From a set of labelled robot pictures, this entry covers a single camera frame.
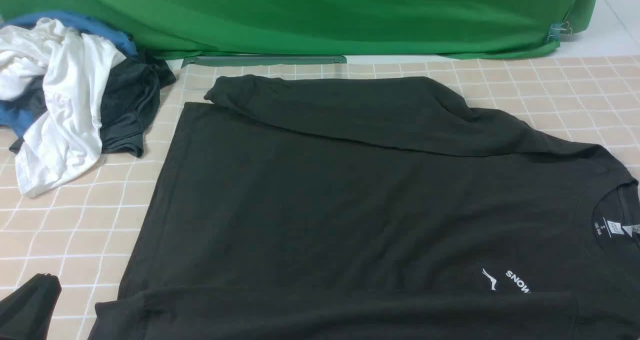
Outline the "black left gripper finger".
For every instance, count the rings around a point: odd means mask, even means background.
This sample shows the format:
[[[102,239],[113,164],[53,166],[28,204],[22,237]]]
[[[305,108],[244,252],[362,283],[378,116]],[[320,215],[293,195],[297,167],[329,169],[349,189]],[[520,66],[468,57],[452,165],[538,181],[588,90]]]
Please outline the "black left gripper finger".
[[[0,302],[2,340],[45,340],[62,291],[59,278],[38,273]]]

